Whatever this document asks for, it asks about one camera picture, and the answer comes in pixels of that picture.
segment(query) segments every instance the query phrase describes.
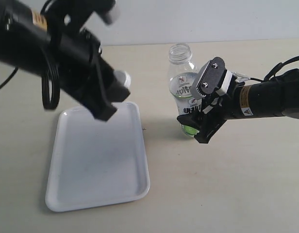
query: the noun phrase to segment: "beige table surface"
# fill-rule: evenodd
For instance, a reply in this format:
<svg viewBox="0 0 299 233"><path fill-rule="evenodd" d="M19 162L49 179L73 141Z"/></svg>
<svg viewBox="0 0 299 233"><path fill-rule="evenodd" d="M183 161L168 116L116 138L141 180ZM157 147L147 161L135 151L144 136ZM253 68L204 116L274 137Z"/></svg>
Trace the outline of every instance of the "beige table surface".
<svg viewBox="0 0 299 233"><path fill-rule="evenodd" d="M169 47L103 50L111 65L131 74L129 100L146 128L151 188L139 201L49 211L44 199L58 115L78 104L63 94L57 111L44 112L40 79L24 72L0 91L0 233L299 232L299 120L234 120L208 145L185 139L166 82ZM299 55L299 39L191 48L199 65L221 56L229 70L261 78ZM0 65L0 83L10 71Z"/></svg>

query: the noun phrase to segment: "plastic bottle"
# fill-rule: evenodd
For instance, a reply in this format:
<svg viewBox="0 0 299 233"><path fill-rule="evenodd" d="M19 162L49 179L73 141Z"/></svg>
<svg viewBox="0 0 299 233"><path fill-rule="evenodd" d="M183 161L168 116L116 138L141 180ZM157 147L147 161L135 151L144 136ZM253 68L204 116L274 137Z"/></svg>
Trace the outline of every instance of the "plastic bottle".
<svg viewBox="0 0 299 233"><path fill-rule="evenodd" d="M168 72L169 90L178 107L179 115L201 109L201 100L196 100L190 93L190 87L199 72L192 62L192 52L187 44L173 45L169 50L170 67ZM183 132L193 137L198 130L181 125Z"/></svg>

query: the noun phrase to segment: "white tray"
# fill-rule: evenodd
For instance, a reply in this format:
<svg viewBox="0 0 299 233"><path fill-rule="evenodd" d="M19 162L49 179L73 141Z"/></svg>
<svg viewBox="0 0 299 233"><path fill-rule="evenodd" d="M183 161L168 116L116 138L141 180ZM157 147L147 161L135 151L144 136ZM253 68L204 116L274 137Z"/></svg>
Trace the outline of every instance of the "white tray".
<svg viewBox="0 0 299 233"><path fill-rule="evenodd" d="M51 159L46 205L55 212L105 206L143 198L150 178L139 110L114 104L108 121L83 107L60 116Z"/></svg>

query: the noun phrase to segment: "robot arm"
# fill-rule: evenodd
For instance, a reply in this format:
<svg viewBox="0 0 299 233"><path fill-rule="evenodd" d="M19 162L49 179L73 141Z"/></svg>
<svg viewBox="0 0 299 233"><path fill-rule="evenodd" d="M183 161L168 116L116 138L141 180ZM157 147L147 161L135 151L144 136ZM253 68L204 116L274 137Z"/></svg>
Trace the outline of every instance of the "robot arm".
<svg viewBox="0 0 299 233"><path fill-rule="evenodd" d="M48 0L38 13L0 0L0 61L41 76L45 109L56 109L62 89L107 121L116 112L111 102L130 92L101 58L100 41L82 28L94 12L111 24L115 9L115 0Z"/></svg>
<svg viewBox="0 0 299 233"><path fill-rule="evenodd" d="M209 143L230 119L299 119L299 69L276 76L283 66L295 61L299 61L299 56L276 65L264 80L253 79L260 83L245 85L244 81L250 78L238 77L225 68L221 58L214 58L200 70L191 87L194 98L202 99L201 111L178 116L178 121L199 130L195 136L199 143Z"/></svg>

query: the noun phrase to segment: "white wall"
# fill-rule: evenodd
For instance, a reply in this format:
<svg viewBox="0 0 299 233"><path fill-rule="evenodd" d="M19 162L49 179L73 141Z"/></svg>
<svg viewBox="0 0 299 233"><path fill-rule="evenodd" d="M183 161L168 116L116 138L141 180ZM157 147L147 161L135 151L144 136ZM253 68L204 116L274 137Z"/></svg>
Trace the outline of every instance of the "white wall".
<svg viewBox="0 0 299 233"><path fill-rule="evenodd" d="M45 0L22 0L40 9ZM110 27L93 16L104 45L299 37L299 0L117 0Z"/></svg>

